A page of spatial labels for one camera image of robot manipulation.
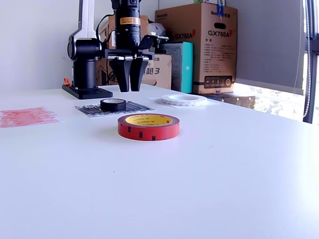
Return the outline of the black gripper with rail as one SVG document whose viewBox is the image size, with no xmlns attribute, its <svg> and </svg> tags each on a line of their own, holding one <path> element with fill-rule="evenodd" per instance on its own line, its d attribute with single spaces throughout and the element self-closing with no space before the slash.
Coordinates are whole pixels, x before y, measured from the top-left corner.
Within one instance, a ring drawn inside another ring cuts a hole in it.
<svg viewBox="0 0 319 239">
<path fill-rule="evenodd" d="M 116 48 L 104 50 L 104 58 L 113 59 L 109 64 L 116 76 L 121 92 L 128 92 L 130 83 L 132 92 L 140 90 L 142 78 L 148 65 L 147 60 L 154 59 L 155 54 L 149 51 L 154 40 L 154 35 L 145 35 L 141 41 L 133 36 L 123 37 L 118 35 Z"/>
</svg>

